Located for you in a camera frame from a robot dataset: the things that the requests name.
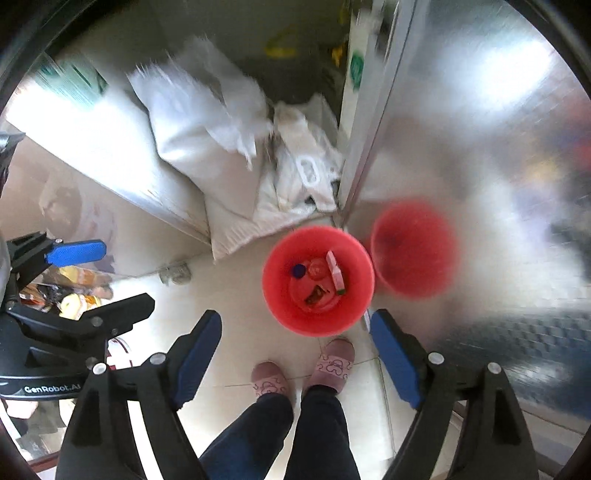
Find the pink slipper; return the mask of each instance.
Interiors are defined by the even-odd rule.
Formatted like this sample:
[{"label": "pink slipper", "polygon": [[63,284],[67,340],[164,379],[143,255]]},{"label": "pink slipper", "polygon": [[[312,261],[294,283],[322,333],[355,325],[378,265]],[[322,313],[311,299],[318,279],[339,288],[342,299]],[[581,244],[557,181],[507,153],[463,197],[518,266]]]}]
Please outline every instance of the pink slipper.
[{"label": "pink slipper", "polygon": [[355,348],[351,342],[342,338],[332,340],[324,347],[324,353],[318,359],[306,390],[314,385],[325,385],[341,393],[354,361]]},{"label": "pink slipper", "polygon": [[273,362],[258,364],[252,370],[251,382],[257,398],[265,393],[280,393],[288,398],[290,396],[289,384],[281,368]]}]

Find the dark pants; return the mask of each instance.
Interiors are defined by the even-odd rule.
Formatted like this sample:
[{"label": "dark pants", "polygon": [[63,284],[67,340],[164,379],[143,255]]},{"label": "dark pants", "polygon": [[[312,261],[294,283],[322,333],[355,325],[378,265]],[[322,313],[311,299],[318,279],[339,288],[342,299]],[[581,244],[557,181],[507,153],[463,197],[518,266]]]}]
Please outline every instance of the dark pants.
[{"label": "dark pants", "polygon": [[[210,480],[263,480],[283,448],[294,415],[287,397],[262,395],[199,459]],[[347,422],[335,391],[311,387],[301,402],[285,480],[359,480]]]}]

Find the person's leg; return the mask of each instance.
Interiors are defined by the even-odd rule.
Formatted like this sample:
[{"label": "person's leg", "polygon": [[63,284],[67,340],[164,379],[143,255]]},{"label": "person's leg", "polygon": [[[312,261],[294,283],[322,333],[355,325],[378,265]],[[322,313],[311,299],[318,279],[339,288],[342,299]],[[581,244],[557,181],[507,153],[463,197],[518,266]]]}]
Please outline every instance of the person's leg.
[{"label": "person's leg", "polygon": [[355,351],[346,340],[333,340],[320,357],[301,402],[285,480],[359,480],[349,448],[343,408],[336,398],[345,386]]},{"label": "person's leg", "polygon": [[257,365],[252,379],[257,401],[199,458],[210,480],[263,480],[283,448],[294,418],[287,381],[270,362]]}]

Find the silver bolt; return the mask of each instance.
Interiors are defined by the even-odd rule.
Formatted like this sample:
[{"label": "silver bolt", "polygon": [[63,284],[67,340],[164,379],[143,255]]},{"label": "silver bolt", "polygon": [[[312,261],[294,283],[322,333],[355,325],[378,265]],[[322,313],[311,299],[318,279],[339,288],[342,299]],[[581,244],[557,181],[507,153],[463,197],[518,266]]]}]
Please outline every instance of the silver bolt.
[{"label": "silver bolt", "polygon": [[90,322],[93,327],[100,327],[103,324],[103,319],[100,317],[92,317]]},{"label": "silver bolt", "polygon": [[150,363],[152,365],[162,365],[166,360],[166,355],[164,353],[155,353],[150,357]]},{"label": "silver bolt", "polygon": [[102,375],[106,371],[107,371],[107,366],[105,364],[96,364],[94,367],[92,367],[92,372],[95,375]]},{"label": "silver bolt", "polygon": [[90,356],[86,359],[86,368],[88,370],[92,370],[93,367],[99,362],[99,360],[93,356]]},{"label": "silver bolt", "polygon": [[491,374],[495,374],[495,375],[498,375],[498,374],[500,374],[503,371],[503,369],[501,368],[501,366],[498,363],[496,363],[496,362],[491,362],[486,367],[488,368],[488,371]]},{"label": "silver bolt", "polygon": [[427,357],[433,365],[441,365],[445,358],[439,352],[431,352]]}]

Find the tile floor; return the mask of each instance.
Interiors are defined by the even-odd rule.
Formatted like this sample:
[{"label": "tile floor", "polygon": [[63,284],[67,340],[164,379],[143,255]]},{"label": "tile floor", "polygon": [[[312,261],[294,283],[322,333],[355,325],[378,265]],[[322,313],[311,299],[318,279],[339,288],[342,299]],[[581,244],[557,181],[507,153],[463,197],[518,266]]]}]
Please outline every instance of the tile floor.
[{"label": "tile floor", "polygon": [[[222,340],[210,367],[195,399],[179,411],[198,455],[253,402],[249,380],[255,364],[267,359],[278,363],[299,400],[306,377],[312,372],[322,347],[330,340],[289,332],[265,307],[261,291],[262,265],[278,238],[280,235],[256,241],[216,265],[208,255],[192,259],[189,267],[193,279],[185,286],[166,287],[157,275],[114,285],[116,299],[147,292],[156,302],[152,316],[123,335],[132,348],[134,364],[141,363],[154,352],[166,351],[179,335],[192,329],[204,310],[215,309],[222,316]],[[345,336],[356,349],[353,374],[340,396],[348,421],[351,450],[362,480],[379,480],[400,448],[414,410],[398,397],[363,322],[348,330]],[[161,476],[139,406],[130,403],[130,408],[145,471],[150,480],[159,480]],[[298,406],[295,413],[297,421]],[[295,424],[268,480],[283,478]],[[457,427],[450,424],[450,435],[434,475],[449,467],[458,432]]]}]

